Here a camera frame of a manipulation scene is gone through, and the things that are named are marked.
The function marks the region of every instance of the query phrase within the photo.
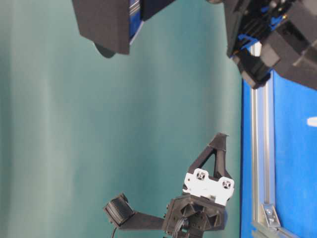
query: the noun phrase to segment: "black robotic arm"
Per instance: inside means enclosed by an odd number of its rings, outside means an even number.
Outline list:
[[[233,195],[234,180],[225,168],[226,135],[217,134],[190,166],[181,196],[171,200],[163,218],[135,211],[124,194],[111,200],[104,211],[116,229],[163,230],[172,238],[201,238],[205,231],[223,230],[225,206]],[[213,176],[202,166],[215,155]]]

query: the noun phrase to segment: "green backdrop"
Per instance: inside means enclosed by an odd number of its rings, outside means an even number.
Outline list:
[[[241,80],[221,5],[178,0],[108,60],[71,0],[1,0],[0,43],[0,237],[109,237],[102,207],[123,191],[162,216],[217,132],[236,190],[226,230],[205,237],[239,236]]]

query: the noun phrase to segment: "blue panel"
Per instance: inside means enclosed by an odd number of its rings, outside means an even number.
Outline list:
[[[251,89],[243,81],[242,167],[241,167],[241,237],[251,238],[252,230],[252,150],[251,150]]]
[[[282,225],[317,237],[317,91],[274,75],[276,207]]]

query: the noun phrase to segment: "bolt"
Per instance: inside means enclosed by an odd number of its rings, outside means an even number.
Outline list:
[[[222,186],[225,188],[225,189],[229,189],[231,187],[231,183],[229,181],[223,181],[222,182]]]
[[[272,223],[274,223],[274,222],[275,222],[275,219],[270,218],[270,219],[268,220],[268,222],[269,222],[269,223],[270,223],[270,225],[271,225]]]
[[[269,216],[272,215],[272,210],[270,210],[270,209],[266,209],[265,212],[266,212],[266,214],[268,214]]]

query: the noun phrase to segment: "blue component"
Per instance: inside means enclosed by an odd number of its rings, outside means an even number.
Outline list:
[[[244,39],[247,39],[247,40],[250,41],[249,43],[247,43],[246,45],[244,45],[244,46],[241,48],[242,50],[245,49],[245,48],[249,48],[249,47],[251,47],[252,45],[254,45],[256,42],[258,42],[258,39],[253,38],[253,37],[251,37],[251,36],[248,36],[248,35],[246,35],[246,34],[240,34],[240,35],[238,36],[238,39],[239,39],[240,41],[242,41],[242,40],[244,40]]]
[[[262,13],[266,13],[268,11],[269,7],[268,6],[265,6],[265,7],[262,7],[261,8],[261,12]]]
[[[141,25],[141,12],[138,11],[134,15],[130,16],[130,38],[132,38],[138,31]]]
[[[277,25],[283,20],[282,16],[279,16],[278,18],[276,17],[272,17],[271,19],[271,24],[270,24],[270,28],[272,31],[274,31],[277,27]]]

